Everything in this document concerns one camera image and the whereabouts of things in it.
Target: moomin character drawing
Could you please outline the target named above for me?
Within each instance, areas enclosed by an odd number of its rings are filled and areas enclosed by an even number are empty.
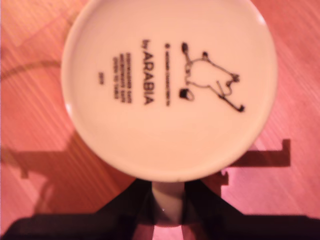
[[[182,52],[186,60],[186,64],[184,66],[184,81],[186,86],[192,85],[201,89],[209,89],[214,94],[216,94],[221,100],[225,101],[227,104],[229,104],[229,106],[231,106],[238,112],[243,112],[245,110],[245,106],[243,106],[242,104],[238,106],[237,104],[234,104],[228,99],[228,96],[232,94],[232,85],[235,83],[239,83],[240,81],[238,74],[231,73],[223,67],[213,63],[209,59],[208,53],[205,51],[202,53],[201,58],[191,60],[189,57],[188,45],[185,42],[182,43]],[[207,78],[203,79],[203,77],[199,77],[199,75],[197,75],[199,78],[194,78],[194,67],[198,64],[201,64],[201,66],[206,69],[211,69],[215,71],[215,73],[213,73],[214,75],[212,76],[212,80],[208,80]],[[216,80],[216,82],[214,82],[214,79],[217,79],[218,77],[228,79],[225,85],[222,86],[219,80]],[[188,88],[182,88],[179,92],[179,97],[189,101],[193,101],[195,99],[194,94]]]

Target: white mug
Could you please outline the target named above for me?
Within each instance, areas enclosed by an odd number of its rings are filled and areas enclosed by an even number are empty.
[[[153,181],[175,223],[183,182],[246,152],[276,89],[273,40],[249,0],[92,0],[63,53],[76,130],[108,164]]]

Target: wooden surface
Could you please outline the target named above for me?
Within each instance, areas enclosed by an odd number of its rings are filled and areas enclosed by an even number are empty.
[[[134,180],[96,157],[65,111],[62,51],[86,2],[1,1],[1,234],[35,213],[94,212]],[[320,1],[253,3],[275,41],[277,99],[250,151],[204,182],[245,214],[320,218]],[[155,229],[164,236],[181,228]]]

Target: black line drawing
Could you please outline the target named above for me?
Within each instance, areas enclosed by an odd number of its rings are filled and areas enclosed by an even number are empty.
[[[188,85],[193,85],[195,87],[201,88],[201,89],[210,89],[213,93],[215,93],[220,99],[224,100],[225,102],[227,102],[231,107],[233,107],[235,110],[237,110],[238,112],[243,112],[245,110],[245,106],[243,106],[242,104],[240,106],[236,106],[234,103],[232,103],[227,96],[230,96],[232,94],[232,84],[233,83],[238,83],[240,82],[239,80],[239,75],[238,74],[234,74],[229,72],[228,70],[224,69],[223,67],[215,64],[214,62],[212,62],[209,57],[208,57],[208,53],[206,51],[204,51],[202,53],[202,57],[201,58],[196,58],[194,60],[191,60],[189,57],[189,48],[188,48],[188,44],[183,42],[182,43],[182,52],[185,56],[185,60],[186,60],[186,64],[184,66],[184,70],[185,70],[185,77],[184,77],[184,81],[185,84]],[[218,88],[220,91],[217,91],[216,89],[214,89],[212,87],[212,85],[209,84],[198,84],[196,82],[193,81],[189,81],[189,77],[191,77],[191,69],[193,67],[193,64],[195,62],[199,62],[199,61],[203,61],[203,62],[207,62],[209,64],[211,64],[214,68],[217,68],[221,71],[223,71],[224,73],[228,74],[231,76],[231,80],[228,80],[226,82],[226,87],[228,88],[228,92],[224,92],[223,88],[221,87],[220,82],[217,80],[216,84],[218,85]],[[179,97],[182,99],[186,99],[188,101],[193,101],[195,99],[194,94],[188,89],[188,88],[182,88],[179,92]]]

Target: wood grain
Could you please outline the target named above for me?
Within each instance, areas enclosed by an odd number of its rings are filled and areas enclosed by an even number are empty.
[[[134,180],[92,153],[65,111],[62,51],[86,2],[2,1],[1,234],[34,213],[96,211]],[[252,2],[277,50],[276,102],[250,151],[203,181],[245,214],[320,218],[320,1]],[[163,237],[181,228],[156,228]]]

